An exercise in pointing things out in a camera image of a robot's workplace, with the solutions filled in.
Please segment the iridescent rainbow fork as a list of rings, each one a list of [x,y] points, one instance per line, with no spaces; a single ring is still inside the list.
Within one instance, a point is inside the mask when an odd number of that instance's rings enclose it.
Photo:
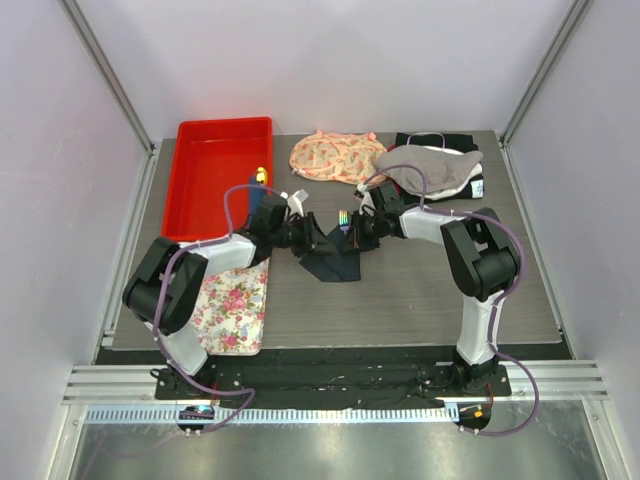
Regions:
[[[338,227],[343,233],[347,233],[350,229],[350,214],[347,210],[340,210],[338,214]]]

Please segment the dark navy paper napkin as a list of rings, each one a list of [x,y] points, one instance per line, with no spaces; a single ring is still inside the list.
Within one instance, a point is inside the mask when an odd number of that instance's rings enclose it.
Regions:
[[[338,227],[334,227],[327,235],[328,240],[338,249],[331,255],[310,254],[299,261],[299,265],[317,280],[327,283],[357,282],[361,280],[360,253],[349,251],[344,253],[346,235]]]

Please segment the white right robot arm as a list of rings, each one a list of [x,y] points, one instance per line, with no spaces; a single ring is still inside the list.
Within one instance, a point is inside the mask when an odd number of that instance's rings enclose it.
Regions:
[[[348,245],[365,251],[384,237],[421,240],[444,248],[454,284],[462,294],[459,339],[452,355],[450,385],[465,395],[483,388],[498,372],[496,335],[506,297],[520,277],[522,249],[495,212],[440,212],[407,204],[387,181],[356,187]]]

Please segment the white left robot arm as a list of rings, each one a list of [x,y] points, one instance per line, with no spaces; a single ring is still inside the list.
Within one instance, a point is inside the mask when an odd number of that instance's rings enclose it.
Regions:
[[[304,197],[303,191],[265,195],[249,213],[248,224],[225,237],[184,245],[158,237],[128,280],[124,306],[151,330],[190,398],[205,397],[213,385],[212,373],[203,368],[209,354],[191,325],[206,278],[254,267],[275,249],[289,249],[298,258],[337,252],[314,214],[302,211]]]

